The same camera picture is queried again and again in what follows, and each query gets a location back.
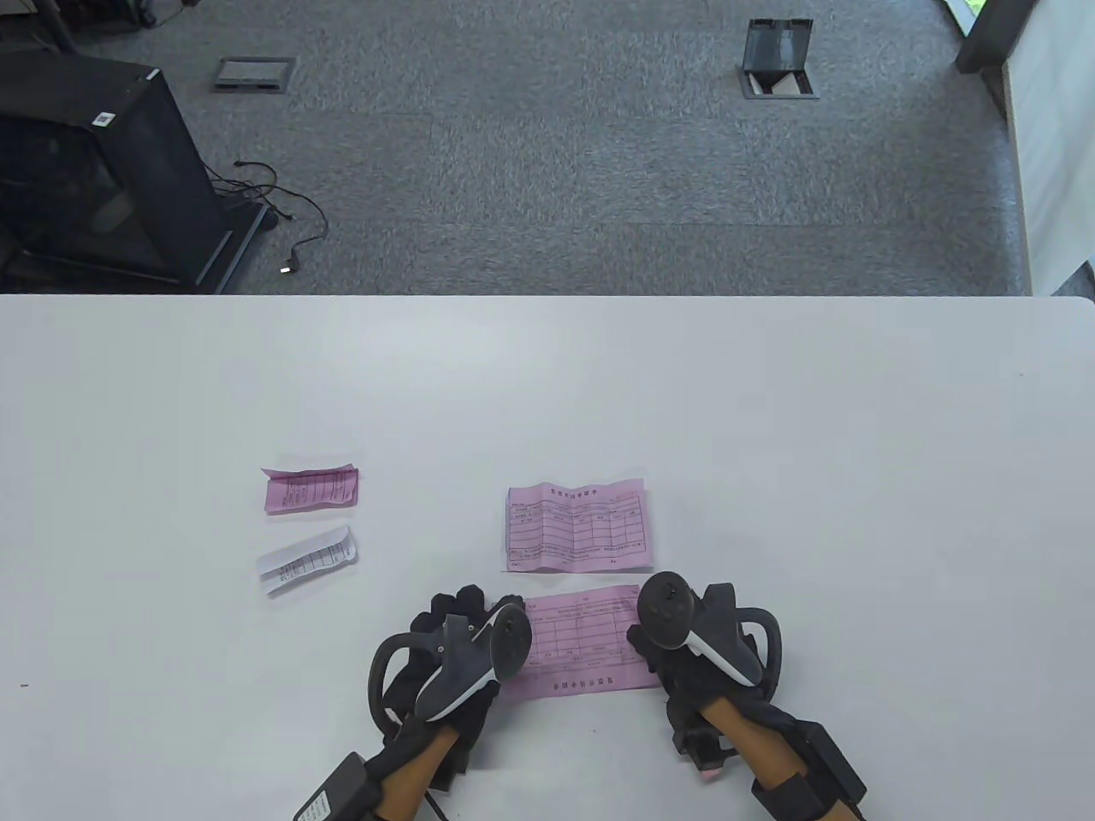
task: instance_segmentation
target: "open floor outlet cover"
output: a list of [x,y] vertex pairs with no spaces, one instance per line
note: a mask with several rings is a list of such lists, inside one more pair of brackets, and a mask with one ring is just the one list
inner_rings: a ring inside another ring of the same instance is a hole
[[812,32],[812,20],[749,21],[740,71],[747,100],[817,100],[806,74]]
[[284,94],[296,57],[222,57],[214,91]]

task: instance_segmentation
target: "black wrist device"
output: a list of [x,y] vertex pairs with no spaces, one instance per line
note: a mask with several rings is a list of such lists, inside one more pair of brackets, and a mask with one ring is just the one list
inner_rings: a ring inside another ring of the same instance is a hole
[[806,762],[805,776],[795,775],[774,789],[752,784],[753,797],[775,821],[818,821],[838,801],[862,819],[858,803],[867,787],[825,727],[795,719],[794,730],[781,731],[791,748]]
[[362,821],[382,798],[380,783],[369,776],[365,759],[350,753],[297,810],[292,821]]

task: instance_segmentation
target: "folded receipt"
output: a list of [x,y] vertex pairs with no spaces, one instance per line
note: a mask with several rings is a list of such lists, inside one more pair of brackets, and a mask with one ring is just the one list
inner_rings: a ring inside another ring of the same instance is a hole
[[260,556],[256,566],[263,592],[269,594],[286,585],[341,567],[356,557],[357,542],[347,525]]
[[295,513],[357,505],[357,469],[351,464],[319,471],[272,471],[266,483],[266,512]]

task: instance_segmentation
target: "black cable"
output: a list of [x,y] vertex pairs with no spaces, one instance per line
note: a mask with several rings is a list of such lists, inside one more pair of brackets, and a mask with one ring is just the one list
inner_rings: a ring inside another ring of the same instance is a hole
[[[299,248],[301,245],[307,245],[310,242],[315,242],[316,240],[324,240],[331,232],[331,221],[327,219],[327,215],[320,207],[319,203],[316,203],[307,194],[301,194],[300,192],[293,190],[292,188],[286,188],[284,185],[278,185],[277,171],[275,171],[274,166],[270,165],[269,163],[260,162],[257,160],[237,160],[232,164],[238,169],[245,167],[247,165],[256,165],[258,167],[266,169],[274,177],[274,182],[272,183],[251,183],[243,180],[230,180],[226,176],[221,176],[220,174],[218,174],[209,165],[209,163],[205,162],[204,160],[201,161],[201,164],[205,165],[206,171],[208,171],[214,176],[214,180],[211,182],[215,183],[214,188],[216,190],[220,190],[221,193],[224,194],[239,194],[242,197],[247,197],[249,195],[253,194],[255,199],[260,199],[263,203],[265,203],[266,206],[270,208],[270,210],[273,210],[281,219],[291,220],[293,219],[293,216],[291,213],[283,211],[273,201],[270,201],[269,195],[275,190],[279,190],[283,194],[288,194],[290,197],[297,197],[298,199],[303,199],[306,203],[312,206],[312,208],[315,209],[316,213],[320,215],[320,219],[323,220],[323,228],[318,233],[314,233],[311,236],[306,236],[303,240],[298,240],[289,247],[289,257],[285,261],[285,265],[281,268],[281,271],[284,274],[296,274],[297,270],[300,269],[300,258],[297,256],[297,248]],[[221,185],[224,186],[224,188],[218,189],[216,187],[216,183],[220,183]]]
[[[214,185],[214,189],[215,190],[217,190],[217,192],[219,192],[221,194],[239,194],[239,195],[241,195],[243,197],[247,197],[249,193],[255,192],[256,196],[254,198],[255,199],[261,199],[266,205],[266,207],[269,208],[272,211],[274,211],[274,213],[276,213],[278,217],[280,217],[284,220],[291,220],[292,219],[292,215],[291,213],[286,213],[285,211],[283,211],[280,208],[278,208],[276,205],[274,205],[269,200],[268,195],[270,193],[270,189],[269,189],[269,184],[268,183],[256,184],[256,183],[247,182],[247,181],[244,181],[244,180],[229,180],[228,177],[221,176],[216,171],[214,171],[209,166],[209,163],[205,162],[204,160],[203,160],[201,164],[206,166],[206,171],[208,171],[210,174],[212,174],[212,176],[214,176],[214,183],[215,183],[215,185]],[[274,174],[274,183],[276,184],[277,183],[277,172],[274,171],[274,169],[272,169],[268,165],[266,167],[270,169],[270,172]],[[222,183],[227,187],[226,188],[217,188],[216,183]]]
[[437,806],[437,801],[434,800],[434,796],[430,795],[428,789],[426,790],[426,802],[437,813],[438,821],[449,821],[445,812],[441,811],[441,808]]
[[153,28],[161,28],[161,27],[165,26],[168,23],[170,23],[172,20],[174,20],[175,18],[177,18],[180,14],[182,14],[184,11],[186,11],[189,8],[192,8],[192,7],[186,5],[186,4],[180,5],[177,11],[169,14],[163,20],[157,21],[155,25],[153,25],[152,27]]

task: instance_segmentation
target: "label sticker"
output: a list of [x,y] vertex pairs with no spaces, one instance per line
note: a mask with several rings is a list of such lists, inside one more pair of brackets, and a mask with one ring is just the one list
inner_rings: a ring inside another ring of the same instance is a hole
[[304,811],[297,816],[297,821],[323,821],[331,814],[331,805],[327,803],[327,791],[324,789],[312,801]]

